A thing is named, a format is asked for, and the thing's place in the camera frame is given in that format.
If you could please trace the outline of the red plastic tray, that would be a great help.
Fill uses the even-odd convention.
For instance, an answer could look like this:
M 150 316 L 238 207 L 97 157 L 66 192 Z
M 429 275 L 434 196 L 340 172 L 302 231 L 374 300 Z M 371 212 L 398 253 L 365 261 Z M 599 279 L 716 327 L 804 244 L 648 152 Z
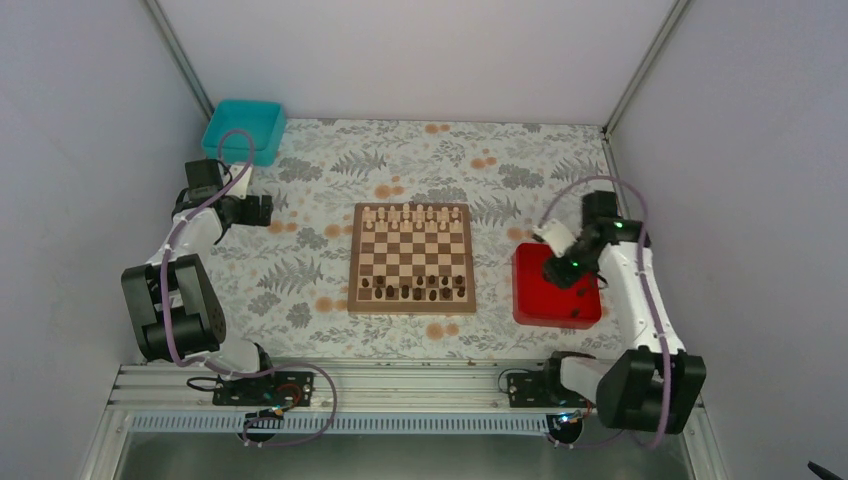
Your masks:
M 603 316 L 598 279 L 584 275 L 561 289 L 549 282 L 543 265 L 552 255 L 547 245 L 521 243 L 512 256 L 513 318 L 521 325 L 585 330 Z

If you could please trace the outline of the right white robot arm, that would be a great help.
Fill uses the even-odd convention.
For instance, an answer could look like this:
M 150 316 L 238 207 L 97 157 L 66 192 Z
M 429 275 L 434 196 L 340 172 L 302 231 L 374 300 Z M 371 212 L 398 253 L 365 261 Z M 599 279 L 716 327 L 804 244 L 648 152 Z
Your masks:
M 707 370 L 702 357 L 687 353 L 666 313 L 645 221 L 623 218 L 615 193 L 593 191 L 581 199 L 578 233 L 546 212 L 534 237 L 552 252 L 543 265 L 548 283 L 566 289 L 586 275 L 602 280 L 626 344 L 615 361 L 553 354 L 541 382 L 544 399 L 565 407 L 580 395 L 610 429 L 657 438 L 681 433 Z

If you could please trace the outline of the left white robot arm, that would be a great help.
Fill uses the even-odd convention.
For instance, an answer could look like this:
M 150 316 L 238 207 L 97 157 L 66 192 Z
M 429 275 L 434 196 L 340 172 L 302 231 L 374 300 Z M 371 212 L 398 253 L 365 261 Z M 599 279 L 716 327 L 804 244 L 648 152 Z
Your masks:
M 253 168 L 202 159 L 186 163 L 187 185 L 174 203 L 172 227 L 142 265 L 126 269 L 121 286 L 138 348 L 147 361 L 207 366 L 255 405 L 270 402 L 278 377 L 257 343 L 230 338 L 224 308 L 204 266 L 234 225 L 269 225 L 273 199 L 247 192 Z

